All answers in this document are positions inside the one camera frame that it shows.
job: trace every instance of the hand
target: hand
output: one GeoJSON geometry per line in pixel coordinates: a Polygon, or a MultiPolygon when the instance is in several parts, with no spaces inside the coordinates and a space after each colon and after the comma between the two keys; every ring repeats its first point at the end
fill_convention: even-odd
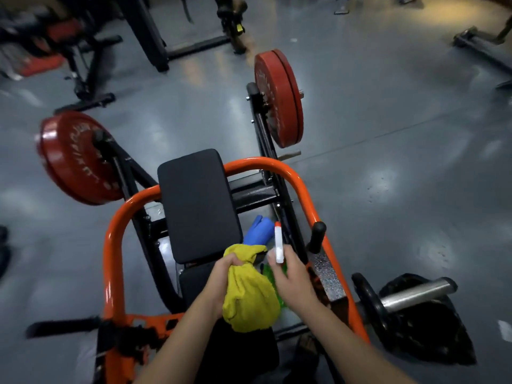
{"type": "Polygon", "coordinates": [[[227,271],[232,265],[243,264],[244,262],[239,260],[234,253],[215,262],[206,286],[198,296],[204,303],[211,305],[215,320],[222,317],[222,304],[224,304],[227,292],[227,271]]]}
{"type": "Polygon", "coordinates": [[[311,285],[308,271],[290,245],[284,245],[287,275],[275,262],[275,248],[268,252],[268,264],[274,273],[275,286],[286,305],[302,317],[307,310],[319,303],[311,285]]]}

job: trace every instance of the orange metal frame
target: orange metal frame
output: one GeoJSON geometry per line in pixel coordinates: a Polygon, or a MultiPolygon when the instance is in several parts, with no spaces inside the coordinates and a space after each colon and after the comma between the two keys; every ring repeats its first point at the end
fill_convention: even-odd
{"type": "MultiPolygon", "coordinates": [[[[295,189],[309,225],[312,226],[315,222],[320,221],[304,182],[299,175],[285,163],[271,158],[254,157],[236,160],[224,165],[227,177],[254,169],[272,171],[281,175],[295,189]]],[[[123,234],[134,213],[141,209],[146,203],[157,200],[160,197],[160,186],[142,190],[127,200],[114,214],[110,222],[103,246],[103,277],[105,282],[105,310],[103,317],[104,319],[111,319],[118,326],[129,326],[134,320],[140,319],[145,321],[146,327],[153,326],[157,329],[160,336],[165,336],[171,333],[170,330],[165,329],[166,322],[170,319],[180,319],[183,314],[159,316],[126,314],[125,285],[123,282],[121,254],[123,234]]],[[[366,333],[361,316],[355,306],[354,298],[352,297],[347,281],[343,277],[341,267],[334,255],[327,236],[323,239],[322,247],[331,261],[334,271],[336,271],[336,276],[347,295],[349,302],[348,324],[358,336],[366,342],[369,342],[368,334],[366,333]]],[[[125,384],[127,380],[134,379],[135,363],[133,359],[122,357],[113,349],[106,353],[105,358],[107,384],[125,384]]]]}

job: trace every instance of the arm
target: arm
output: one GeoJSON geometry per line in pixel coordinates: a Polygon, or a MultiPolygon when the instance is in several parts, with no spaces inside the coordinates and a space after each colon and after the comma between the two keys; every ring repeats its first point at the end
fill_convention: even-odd
{"type": "Polygon", "coordinates": [[[227,271],[231,265],[243,265],[243,262],[232,253],[215,263],[203,291],[134,384],[194,382],[214,324],[222,317],[227,271]]]}
{"type": "Polygon", "coordinates": [[[365,343],[327,307],[321,304],[304,264],[290,245],[284,248],[287,275],[269,252],[278,293],[293,310],[333,360],[347,384],[414,384],[400,369],[389,363],[376,349],[365,343]]]}

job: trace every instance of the black padded bench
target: black padded bench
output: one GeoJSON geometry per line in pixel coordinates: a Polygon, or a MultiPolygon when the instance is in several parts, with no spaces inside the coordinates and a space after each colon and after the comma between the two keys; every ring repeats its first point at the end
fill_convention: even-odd
{"type": "MultiPolygon", "coordinates": [[[[242,242],[242,228],[216,150],[168,161],[157,172],[171,250],[176,263],[185,265],[179,283],[188,308],[206,285],[214,262],[227,247],[242,242]]],[[[236,333],[221,319],[196,383],[243,384],[278,364],[272,329],[236,333]]]]}

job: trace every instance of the person's left arm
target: person's left arm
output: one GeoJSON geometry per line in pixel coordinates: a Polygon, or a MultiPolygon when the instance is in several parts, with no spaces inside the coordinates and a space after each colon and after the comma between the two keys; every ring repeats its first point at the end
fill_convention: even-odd
{"type": "Polygon", "coordinates": [[[194,382],[214,324],[222,317],[227,272],[231,265],[243,265],[243,262],[232,253],[215,263],[205,288],[134,384],[194,382]]]}

